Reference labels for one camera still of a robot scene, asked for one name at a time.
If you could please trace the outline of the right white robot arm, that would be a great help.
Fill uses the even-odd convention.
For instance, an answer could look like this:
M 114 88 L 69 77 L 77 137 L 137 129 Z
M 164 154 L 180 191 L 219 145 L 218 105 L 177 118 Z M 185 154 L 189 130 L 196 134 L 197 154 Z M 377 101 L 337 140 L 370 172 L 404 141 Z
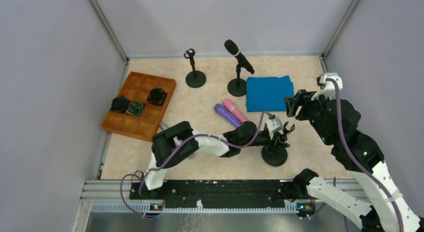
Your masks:
M 421 232 L 424 219 L 406 203 L 391 178 L 377 142 L 358 130 L 361 114 L 338 92 L 299 90 L 284 100 L 288 117 L 308 121 L 331 154 L 361 185 L 367 201 L 359 200 L 332 185 L 310 169 L 303 180 L 310 196 L 326 202 L 349 218 L 363 232 Z

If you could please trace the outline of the silver grey microphone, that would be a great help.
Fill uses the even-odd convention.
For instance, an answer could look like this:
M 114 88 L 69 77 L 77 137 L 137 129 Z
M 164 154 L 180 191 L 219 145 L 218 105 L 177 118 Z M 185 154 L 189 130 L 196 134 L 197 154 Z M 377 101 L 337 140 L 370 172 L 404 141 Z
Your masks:
M 165 124 L 164 122 L 160 122 L 159 127 L 161 128 L 162 131 L 167 130 L 169 128 L 169 126 Z

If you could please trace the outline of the black mic stand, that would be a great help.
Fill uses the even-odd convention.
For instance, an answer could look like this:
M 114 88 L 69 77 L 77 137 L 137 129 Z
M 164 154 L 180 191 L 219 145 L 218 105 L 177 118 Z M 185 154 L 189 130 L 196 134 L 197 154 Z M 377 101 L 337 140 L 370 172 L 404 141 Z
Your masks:
M 230 95 L 234 97 L 242 97 L 247 94 L 247 82 L 244 79 L 241 79 L 241 76 L 240 76 L 241 70 L 242 70 L 242 66 L 238 64 L 235 70 L 236 78 L 232 79 L 227 84 L 227 91 L 229 92 Z
M 183 54 L 184 58 L 189 60 L 192 69 L 192 71 L 186 75 L 185 82 L 191 88 L 200 88 L 206 83 L 207 78 L 202 71 L 196 70 L 194 59 L 195 54 L 196 52 L 193 48 L 189 48 Z
M 282 127 L 282 130 L 280 130 L 278 133 L 289 135 L 291 132 L 295 130 L 294 124 L 290 127 L 290 129 L 287 129 L 287 125 L 288 125 L 288 122 L 285 122 Z M 264 145 L 261 149 L 262 159 L 270 166 L 273 166 L 273 167 L 282 166 L 288 159 L 288 152 L 287 153 L 277 152 L 274 154 L 269 154 L 268 145 L 270 144 L 270 142 Z

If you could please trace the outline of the black microphone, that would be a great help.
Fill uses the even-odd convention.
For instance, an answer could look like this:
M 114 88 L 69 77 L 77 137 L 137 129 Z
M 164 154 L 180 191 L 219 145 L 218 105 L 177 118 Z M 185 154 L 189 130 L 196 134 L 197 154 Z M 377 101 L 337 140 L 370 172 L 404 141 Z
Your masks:
M 245 68 L 252 75 L 255 73 L 255 70 L 252 64 L 247 60 L 246 56 L 241 53 L 240 49 L 234 41 L 227 39 L 224 42 L 225 49 L 236 58 L 237 62 L 241 65 L 242 68 Z

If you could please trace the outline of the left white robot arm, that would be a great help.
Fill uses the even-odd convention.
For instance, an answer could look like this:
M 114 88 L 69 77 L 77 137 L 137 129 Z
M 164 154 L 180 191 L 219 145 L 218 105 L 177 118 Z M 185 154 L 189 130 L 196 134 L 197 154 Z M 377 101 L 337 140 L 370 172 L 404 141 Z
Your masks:
M 201 133 L 188 121 L 180 122 L 156 134 L 152 139 L 152 155 L 147 171 L 140 179 L 138 193 L 162 187 L 167 170 L 196 153 L 212 154 L 220 158 L 238 155 L 247 147 L 261 147 L 261 157 L 270 166 L 279 167 L 288 159 L 288 135 L 295 126 L 287 127 L 278 118 L 268 119 L 261 130 L 246 121 L 223 134 Z

